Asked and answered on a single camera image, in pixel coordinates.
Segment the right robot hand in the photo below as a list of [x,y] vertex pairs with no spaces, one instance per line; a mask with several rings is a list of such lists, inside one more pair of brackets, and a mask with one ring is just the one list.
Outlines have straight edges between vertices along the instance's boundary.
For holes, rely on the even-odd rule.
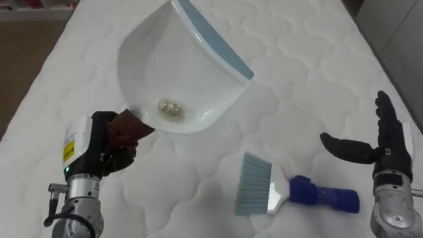
[[413,179],[412,158],[406,150],[403,125],[397,118],[391,99],[384,91],[375,99],[378,122],[378,146],[350,139],[339,139],[323,132],[320,134],[324,148],[333,156],[347,162],[374,165],[373,173],[394,170]]

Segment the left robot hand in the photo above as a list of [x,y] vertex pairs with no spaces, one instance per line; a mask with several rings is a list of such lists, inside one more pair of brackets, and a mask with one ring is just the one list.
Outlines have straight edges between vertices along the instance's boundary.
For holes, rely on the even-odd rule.
[[97,111],[92,116],[85,114],[70,123],[63,142],[65,180],[80,174],[101,179],[134,162],[134,148],[112,145],[108,126],[117,116],[113,111]]

